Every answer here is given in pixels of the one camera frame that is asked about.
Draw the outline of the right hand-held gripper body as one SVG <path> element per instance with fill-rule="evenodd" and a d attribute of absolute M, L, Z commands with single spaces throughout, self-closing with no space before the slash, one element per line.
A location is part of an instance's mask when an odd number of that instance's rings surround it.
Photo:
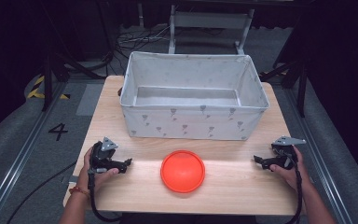
<path fill-rule="evenodd" d="M 283 135 L 271 144 L 271 148 L 277 157 L 282 159 L 280 166 L 286 170 L 290 170 L 298 163 L 294 146 L 302 144 L 306 144 L 304 139 L 297 139 Z"/>

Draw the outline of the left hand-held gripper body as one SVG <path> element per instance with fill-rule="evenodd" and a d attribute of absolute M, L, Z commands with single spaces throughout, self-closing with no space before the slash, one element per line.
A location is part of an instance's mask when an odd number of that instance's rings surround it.
<path fill-rule="evenodd" d="M 122 167 L 123 163 L 121 161 L 111 160 L 117 148 L 118 145 L 107 137 L 95 143 L 89 160 L 90 169 L 97 174 L 101 174 L 110 169 Z"/>

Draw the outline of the orange round plastic disc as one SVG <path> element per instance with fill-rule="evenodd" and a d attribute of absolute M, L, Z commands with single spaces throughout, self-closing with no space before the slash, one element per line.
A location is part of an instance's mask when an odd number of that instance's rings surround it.
<path fill-rule="evenodd" d="M 196 153 L 176 150 L 162 161 L 160 177 L 169 190 L 189 193 L 201 186 L 205 177 L 205 166 Z"/>

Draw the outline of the white patterned fabric storage box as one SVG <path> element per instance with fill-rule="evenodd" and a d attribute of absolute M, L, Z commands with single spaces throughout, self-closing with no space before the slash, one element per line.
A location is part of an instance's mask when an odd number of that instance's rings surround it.
<path fill-rule="evenodd" d="M 133 137 L 245 141 L 269 99 L 248 55 L 134 51 L 120 104 Z"/>

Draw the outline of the person's left hand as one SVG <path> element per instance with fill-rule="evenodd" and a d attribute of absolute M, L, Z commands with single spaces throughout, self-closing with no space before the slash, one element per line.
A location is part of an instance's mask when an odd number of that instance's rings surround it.
<path fill-rule="evenodd" d="M 76 185 L 83 189 L 83 190 L 88 190 L 88 183 L 89 183 L 89 175 L 88 175 L 88 170 L 90 168 L 90 156 L 91 156 L 91 152 L 92 152 L 92 148 L 90 148 L 87 153 L 84 156 L 84 165 L 80 170 L 79 176 L 78 176 L 78 180 L 76 182 Z M 97 192 L 101 186 L 103 185 L 103 183 L 109 179 L 111 179 L 113 176 L 118 174 L 118 169 L 117 168 L 113 168 L 108 170 L 105 173 L 101 173 L 101 174 L 96 174 L 94 176 L 94 181 L 95 181 L 95 187 L 94 187 L 94 191 Z"/>

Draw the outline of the black tripod stand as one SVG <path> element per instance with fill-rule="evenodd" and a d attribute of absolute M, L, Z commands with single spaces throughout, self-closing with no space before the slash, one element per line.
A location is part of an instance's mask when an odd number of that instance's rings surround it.
<path fill-rule="evenodd" d="M 50 53 L 44 60 L 43 72 L 45 80 L 45 99 L 42 111 L 45 112 L 52 105 L 53 88 L 52 76 L 55 76 L 59 82 L 66 82 L 69 80 L 69 69 L 66 65 L 70 65 L 75 71 L 80 72 L 92 79 L 104 79 L 104 77 L 94 73 L 94 70 L 108 65 L 113 60 L 113 53 L 108 52 L 103 58 L 103 62 L 92 67 L 85 67 L 81 63 L 75 61 L 69 56 L 61 53 Z"/>
<path fill-rule="evenodd" d="M 305 93 L 307 87 L 307 62 L 305 60 L 295 60 L 290 63 L 284 63 L 283 65 L 274 68 L 272 71 L 261 72 L 259 77 L 262 82 L 265 82 L 283 72 L 286 73 L 281 81 L 281 85 L 284 89 L 291 89 L 298 83 L 296 108 L 299 115 L 304 118 Z"/>

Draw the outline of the metal floor rail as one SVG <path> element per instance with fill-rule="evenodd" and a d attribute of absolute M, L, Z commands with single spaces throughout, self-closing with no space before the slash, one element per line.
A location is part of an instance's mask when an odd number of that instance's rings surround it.
<path fill-rule="evenodd" d="M 23 167 L 25 166 L 28 158 L 32 154 L 35 146 L 35 142 L 39 138 L 39 135 L 42 131 L 43 126 L 45 125 L 48 116 L 51 113 L 52 108 L 59 101 L 61 94 L 63 93 L 66 87 L 65 82 L 59 82 L 56 84 L 56 88 L 52 92 L 52 96 L 50 98 L 49 106 L 45 112 L 40 112 L 34 126 L 31 131 L 28 133 L 27 138 L 24 144 L 21 146 L 20 151 L 18 152 L 15 160 L 10 165 L 7 170 L 5 177 L 0 184 L 0 211 L 7 200 L 8 195 L 12 191 L 15 186 Z"/>
<path fill-rule="evenodd" d="M 305 118 L 302 118 L 299 110 L 297 109 L 296 96 L 291 90 L 284 90 L 285 97 L 287 98 L 293 113 L 296 117 L 296 122 L 298 123 L 301 133 L 304 136 L 304 139 L 308 142 L 309 154 L 314 165 L 315 171 L 318 174 L 321 185 L 324 187 L 324 192 L 334 210 L 334 214 L 337 218 L 338 224 L 353 224 L 351 216 L 348 212 L 348 209 L 342 197 L 338 191 L 335 180 L 333 179 L 327 163 L 324 160 L 324 156 L 321 154 L 321 151 L 316 143 L 310 126 Z"/>

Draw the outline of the grey metal stand frame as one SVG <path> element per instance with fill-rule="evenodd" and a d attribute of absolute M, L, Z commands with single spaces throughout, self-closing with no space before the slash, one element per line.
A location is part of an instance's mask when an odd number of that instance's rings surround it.
<path fill-rule="evenodd" d="M 175 29 L 185 28 L 213 28 L 238 29 L 241 37 L 234 43 L 238 54 L 244 54 L 244 44 L 253 21 L 255 11 L 249 9 L 246 13 L 212 13 L 212 12 L 184 12 L 178 11 L 176 5 L 171 5 L 170 15 L 170 43 L 168 52 L 175 53 Z"/>

